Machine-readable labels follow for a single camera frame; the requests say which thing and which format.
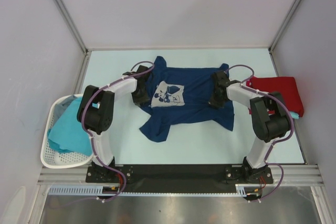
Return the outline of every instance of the folded red garment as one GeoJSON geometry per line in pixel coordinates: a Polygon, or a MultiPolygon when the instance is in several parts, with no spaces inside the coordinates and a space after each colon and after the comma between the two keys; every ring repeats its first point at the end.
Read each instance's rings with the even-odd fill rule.
{"type": "Polygon", "coordinates": [[[298,113],[300,117],[303,116],[303,104],[294,77],[252,77],[247,85],[268,93],[280,92],[288,110],[298,113]]]}

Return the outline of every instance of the metal floor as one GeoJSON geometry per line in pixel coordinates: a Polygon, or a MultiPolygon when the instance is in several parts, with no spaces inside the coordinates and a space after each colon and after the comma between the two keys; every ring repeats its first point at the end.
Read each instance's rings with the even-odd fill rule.
{"type": "Polygon", "coordinates": [[[262,203],[234,197],[123,196],[102,204],[76,196],[48,196],[40,224],[309,224],[321,223],[310,187],[281,187],[262,203]]]}

